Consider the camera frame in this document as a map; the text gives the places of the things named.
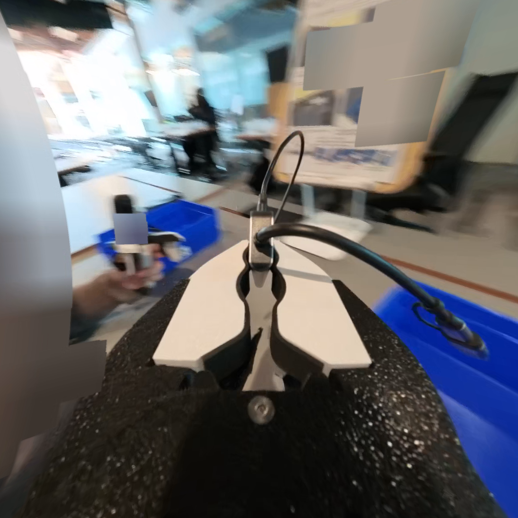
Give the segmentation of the grey metal usb adapter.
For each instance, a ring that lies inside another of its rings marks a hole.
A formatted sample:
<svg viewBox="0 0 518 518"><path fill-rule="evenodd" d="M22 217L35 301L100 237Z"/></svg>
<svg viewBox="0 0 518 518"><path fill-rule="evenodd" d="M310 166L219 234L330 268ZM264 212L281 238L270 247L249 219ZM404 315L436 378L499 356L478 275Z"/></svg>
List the grey metal usb adapter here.
<svg viewBox="0 0 518 518"><path fill-rule="evenodd" d="M250 212L248 263L252 272L266 273L275 267L277 254L272 240L260 242L257 234L274 224L273 210Z"/></svg>

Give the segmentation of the poster board on stand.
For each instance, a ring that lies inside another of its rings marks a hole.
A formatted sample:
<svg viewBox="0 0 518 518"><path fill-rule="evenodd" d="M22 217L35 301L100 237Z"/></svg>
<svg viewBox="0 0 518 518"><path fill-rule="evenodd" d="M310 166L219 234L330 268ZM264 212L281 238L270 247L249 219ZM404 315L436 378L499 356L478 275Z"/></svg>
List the poster board on stand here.
<svg viewBox="0 0 518 518"><path fill-rule="evenodd" d="M295 182L311 186L397 192L418 172L428 137L399 144L359 146L364 88L303 90L304 67L294 67L270 96L275 118L272 153L293 131L305 139Z"/></svg>

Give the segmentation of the person's left hand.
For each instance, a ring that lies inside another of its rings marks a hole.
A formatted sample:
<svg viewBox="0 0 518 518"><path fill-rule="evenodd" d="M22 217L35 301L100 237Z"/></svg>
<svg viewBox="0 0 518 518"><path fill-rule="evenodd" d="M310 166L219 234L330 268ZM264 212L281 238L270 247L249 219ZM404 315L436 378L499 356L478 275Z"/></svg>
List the person's left hand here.
<svg viewBox="0 0 518 518"><path fill-rule="evenodd" d="M163 278L164 265L160 259L155 260L152 266L130 272L129 267L121 259L117 259L113 266L113 282L118 288L129 291L144 291L153 288Z"/></svg>

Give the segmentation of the blue plastic bin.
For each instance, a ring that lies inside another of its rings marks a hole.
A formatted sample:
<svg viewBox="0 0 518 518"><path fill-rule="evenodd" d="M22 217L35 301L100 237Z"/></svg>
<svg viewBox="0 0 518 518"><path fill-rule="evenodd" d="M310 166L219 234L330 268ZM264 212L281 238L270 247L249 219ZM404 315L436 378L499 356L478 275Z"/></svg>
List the blue plastic bin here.
<svg viewBox="0 0 518 518"><path fill-rule="evenodd" d="M424 285L447 309L464 320L484 341L485 359L461 352L412 310L415 298L390 288L375 304L375 313L404 341L438 390L472 414L464 435L488 437L492 457L517 462L517 320L489 308Z"/></svg>
<svg viewBox="0 0 518 518"><path fill-rule="evenodd" d="M145 214L149 232L174 231L185 237L182 261L170 261L165 257L159 257L164 265L164 273L172 271L179 264L210 247L219 238L219 223L213 208L182 199L162 204L145 212L138 211L134 204L133 208L135 212ZM99 234L96 245L98 251L112 263L114 238L114 229L107 230Z"/></svg>

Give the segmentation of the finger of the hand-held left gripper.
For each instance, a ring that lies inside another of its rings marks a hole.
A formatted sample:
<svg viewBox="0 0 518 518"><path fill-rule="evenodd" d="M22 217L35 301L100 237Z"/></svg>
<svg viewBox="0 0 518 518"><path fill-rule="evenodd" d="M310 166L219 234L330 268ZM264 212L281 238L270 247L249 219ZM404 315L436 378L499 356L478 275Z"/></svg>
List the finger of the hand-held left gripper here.
<svg viewBox="0 0 518 518"><path fill-rule="evenodd" d="M159 254L170 261L182 261L185 237L174 231L151 231L148 243L157 247Z"/></svg>

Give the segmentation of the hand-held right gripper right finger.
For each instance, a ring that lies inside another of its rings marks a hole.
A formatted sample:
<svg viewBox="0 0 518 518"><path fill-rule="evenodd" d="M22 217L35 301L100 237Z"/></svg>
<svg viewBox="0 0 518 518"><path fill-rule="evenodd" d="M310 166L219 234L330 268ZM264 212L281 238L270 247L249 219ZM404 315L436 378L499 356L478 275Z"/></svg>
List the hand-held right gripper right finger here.
<svg viewBox="0 0 518 518"><path fill-rule="evenodd" d="M275 243L270 351L291 377L368 368L372 359L333 280L312 260Z"/></svg>

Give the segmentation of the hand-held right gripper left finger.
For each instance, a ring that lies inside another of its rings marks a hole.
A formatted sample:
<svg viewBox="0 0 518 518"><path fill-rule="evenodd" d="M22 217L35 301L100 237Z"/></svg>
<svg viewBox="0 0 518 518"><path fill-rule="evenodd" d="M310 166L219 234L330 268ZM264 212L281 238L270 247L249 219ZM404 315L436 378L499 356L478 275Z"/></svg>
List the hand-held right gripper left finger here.
<svg viewBox="0 0 518 518"><path fill-rule="evenodd" d="M188 284L153 354L156 366L211 372L222 381L253 355L247 240L205 263Z"/></svg>

